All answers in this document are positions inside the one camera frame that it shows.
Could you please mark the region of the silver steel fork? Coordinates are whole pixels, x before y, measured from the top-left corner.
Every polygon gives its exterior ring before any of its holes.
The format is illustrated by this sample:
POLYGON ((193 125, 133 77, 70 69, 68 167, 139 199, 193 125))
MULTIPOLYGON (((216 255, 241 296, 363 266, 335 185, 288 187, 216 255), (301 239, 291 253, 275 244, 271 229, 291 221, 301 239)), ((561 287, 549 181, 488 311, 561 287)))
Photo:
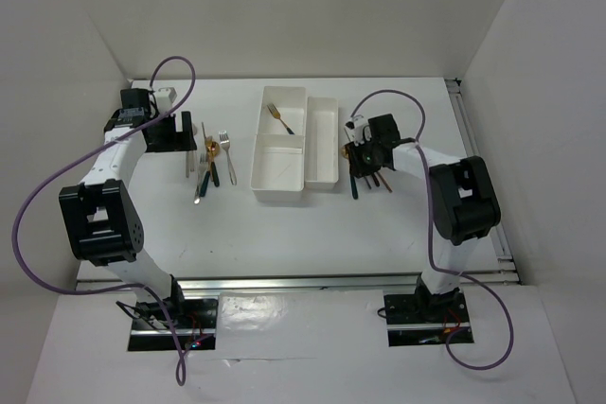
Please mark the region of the silver steel fork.
POLYGON ((220 139, 220 146, 226 156, 230 182, 232 185, 236 185, 238 183, 238 179, 237 179, 236 170, 233 166, 233 162, 231 159, 231 154, 230 154, 231 141, 230 141, 227 131, 219 132, 219 139, 220 139))

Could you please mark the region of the gold fork green handle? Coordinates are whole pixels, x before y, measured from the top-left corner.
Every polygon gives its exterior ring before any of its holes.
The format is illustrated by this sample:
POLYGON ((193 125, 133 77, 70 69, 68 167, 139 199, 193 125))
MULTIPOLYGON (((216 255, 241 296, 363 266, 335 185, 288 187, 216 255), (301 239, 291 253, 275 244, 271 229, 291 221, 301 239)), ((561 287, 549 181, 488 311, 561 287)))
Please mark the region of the gold fork green handle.
POLYGON ((279 110, 277 109, 277 107, 274 103, 268 103, 267 109, 268 109, 270 115, 272 116, 272 118, 278 120, 281 123, 281 125, 285 128, 285 130, 288 134, 294 135, 294 131, 282 119, 281 113, 279 112, 279 110))
POLYGON ((210 179, 210 160, 209 160, 209 155, 207 152, 205 152, 203 154, 205 156, 205 163, 204 163, 204 171, 205 171, 205 175, 204 175, 204 179, 203 179, 203 183, 202 183, 202 187, 201 187, 201 191, 200 191, 200 196, 201 198, 205 196, 206 190, 207 190, 207 186, 208 186, 208 182, 210 179))

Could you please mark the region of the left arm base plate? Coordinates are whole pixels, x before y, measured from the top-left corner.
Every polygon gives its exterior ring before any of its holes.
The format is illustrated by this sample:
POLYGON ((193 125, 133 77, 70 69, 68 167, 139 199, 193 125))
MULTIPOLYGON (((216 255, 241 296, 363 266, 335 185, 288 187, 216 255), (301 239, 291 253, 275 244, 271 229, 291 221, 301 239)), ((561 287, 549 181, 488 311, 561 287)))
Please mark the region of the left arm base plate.
MULTIPOLYGON (((129 352, 174 351, 169 323, 161 312, 154 315, 143 304, 116 303, 132 320, 129 352)), ((216 348, 217 297, 186 299, 184 313, 172 317, 172 323, 184 351, 210 351, 216 348)))

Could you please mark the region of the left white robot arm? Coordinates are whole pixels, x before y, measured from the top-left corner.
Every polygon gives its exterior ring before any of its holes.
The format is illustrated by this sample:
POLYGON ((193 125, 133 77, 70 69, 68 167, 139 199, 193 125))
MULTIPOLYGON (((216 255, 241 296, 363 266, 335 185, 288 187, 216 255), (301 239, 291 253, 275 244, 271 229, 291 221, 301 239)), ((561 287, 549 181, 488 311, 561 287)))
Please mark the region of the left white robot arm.
POLYGON ((185 320, 187 304, 176 278, 145 251, 143 222, 128 186, 144 153, 197 146, 190 112, 181 113, 180 131, 172 115, 138 131, 146 120, 141 108, 118 111, 106 125, 107 148, 80 183, 61 190, 59 203, 74 257, 133 285, 136 316, 175 327, 185 320))

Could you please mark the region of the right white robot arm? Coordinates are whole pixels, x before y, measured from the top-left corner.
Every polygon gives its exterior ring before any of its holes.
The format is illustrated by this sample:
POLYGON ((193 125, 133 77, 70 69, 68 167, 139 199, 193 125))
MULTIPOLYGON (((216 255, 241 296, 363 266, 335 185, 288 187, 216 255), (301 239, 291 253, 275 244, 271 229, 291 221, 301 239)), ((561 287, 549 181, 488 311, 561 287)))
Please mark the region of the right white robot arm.
POLYGON ((501 220, 501 210, 484 160, 427 149, 407 138, 379 136, 344 146, 352 181, 389 168, 425 182, 428 202, 428 265, 417 280, 412 309, 434 322, 455 308, 460 281, 479 241, 501 220))

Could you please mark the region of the gold spoon green handle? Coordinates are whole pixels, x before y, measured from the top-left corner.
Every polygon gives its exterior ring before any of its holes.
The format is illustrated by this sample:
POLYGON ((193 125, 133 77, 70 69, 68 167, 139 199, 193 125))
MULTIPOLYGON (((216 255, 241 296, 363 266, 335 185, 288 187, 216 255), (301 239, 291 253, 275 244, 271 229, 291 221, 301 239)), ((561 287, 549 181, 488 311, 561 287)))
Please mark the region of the gold spoon green handle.
POLYGON ((215 158, 220 153, 220 146, 212 138, 207 138, 205 140, 205 146, 207 151, 208 168, 210 171, 210 180, 216 187, 218 187, 220 185, 220 179, 215 164, 215 158))
POLYGON ((352 173, 352 165, 351 165, 351 160, 350 160, 349 155, 348 155, 348 148, 346 146, 343 146, 341 148, 341 153, 342 153, 342 156, 348 162, 348 177, 349 177, 349 185, 350 185, 351 196, 352 196, 352 199, 354 201, 356 201, 356 200, 359 199, 359 193, 358 193, 358 189, 357 189, 356 178, 355 178, 355 176, 352 173))

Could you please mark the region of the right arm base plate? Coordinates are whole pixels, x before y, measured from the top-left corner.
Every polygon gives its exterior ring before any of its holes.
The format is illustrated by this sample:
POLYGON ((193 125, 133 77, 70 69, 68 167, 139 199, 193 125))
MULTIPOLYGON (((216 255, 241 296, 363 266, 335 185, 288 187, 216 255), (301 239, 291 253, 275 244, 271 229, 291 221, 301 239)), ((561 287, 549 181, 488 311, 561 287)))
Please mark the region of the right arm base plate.
POLYGON ((386 294, 377 315, 386 321, 390 347, 474 343, 470 315, 460 292, 446 307, 422 312, 413 294, 386 294))

